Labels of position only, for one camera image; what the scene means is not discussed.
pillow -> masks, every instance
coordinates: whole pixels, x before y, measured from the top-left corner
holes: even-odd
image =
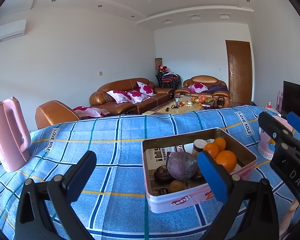
[[[154,96],[152,86],[143,84],[141,82],[137,82],[137,83],[138,83],[138,86],[139,86],[140,93],[145,94],[147,96]]]
[[[131,97],[127,94],[127,92],[119,91],[119,90],[111,90],[107,92],[108,95],[114,98],[117,104],[128,102],[132,103]]]
[[[131,91],[127,94],[131,97],[132,103],[134,104],[141,103],[142,101],[145,101],[150,98],[147,95],[140,93],[139,91]]]
[[[194,93],[194,92],[201,93],[201,92],[205,92],[208,90],[208,88],[204,84],[201,84],[201,83],[193,84],[193,85],[189,86],[188,88],[191,93]]]
[[[73,111],[79,116],[79,117],[105,117],[107,114],[110,114],[106,109],[98,108],[98,107],[83,107],[78,106]]]

pink container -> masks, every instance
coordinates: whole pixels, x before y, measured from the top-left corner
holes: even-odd
[[[291,131],[293,130],[293,127],[288,124],[288,121],[278,117],[273,116],[276,120],[278,120],[280,123],[282,123],[287,130]],[[267,135],[265,131],[263,131],[261,128],[259,128],[260,133],[260,141],[258,143],[258,152],[266,159],[272,160],[273,154],[274,154],[274,147],[275,147],[275,141]]]
[[[19,101],[0,102],[0,161],[7,172],[16,171],[29,159],[31,138]]]
[[[157,158],[159,153],[154,151],[155,155],[152,155],[149,158],[149,156],[146,156],[147,154],[149,154],[147,150],[159,148],[166,149],[167,147],[171,147],[172,149],[185,149],[185,145],[192,143],[196,139],[209,140],[215,139],[217,137],[224,138],[227,142],[226,150],[232,151],[237,157],[238,165],[231,174],[239,174],[242,179],[248,180],[254,166],[256,165],[257,157],[249,149],[247,149],[247,147],[242,145],[240,142],[234,139],[231,135],[224,132],[222,129],[213,128],[194,133],[185,133],[175,136],[148,139],[142,142],[142,161],[146,197],[148,200],[149,209],[153,213],[164,213],[193,206],[205,202],[211,198],[214,198],[214,195],[207,183],[198,185],[196,187],[188,188],[182,191],[169,193],[166,195],[154,194],[153,185],[151,184],[151,181],[153,180],[153,176],[151,174],[153,173],[154,166],[150,163],[150,160]],[[164,156],[162,156],[162,159],[160,158],[158,160],[158,162],[162,162],[158,164],[159,167],[163,165]]]

wooden door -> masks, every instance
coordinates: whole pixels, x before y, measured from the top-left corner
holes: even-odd
[[[252,97],[252,60],[250,43],[226,41],[231,102],[249,104]]]

kettle handle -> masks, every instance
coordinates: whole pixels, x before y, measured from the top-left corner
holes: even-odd
[[[18,99],[16,99],[15,97],[8,98],[8,99],[4,100],[3,103],[8,104],[10,109],[13,111],[18,128],[19,128],[21,135],[23,137],[23,140],[24,140],[23,143],[20,145],[20,151],[24,152],[29,147],[31,138],[30,138],[29,130],[27,128],[25,119],[22,114],[20,103],[19,103]]]

small bottle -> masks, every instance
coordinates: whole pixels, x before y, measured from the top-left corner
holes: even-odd
[[[180,100],[179,100],[179,98],[175,98],[175,101],[176,101],[176,106],[180,106]]]

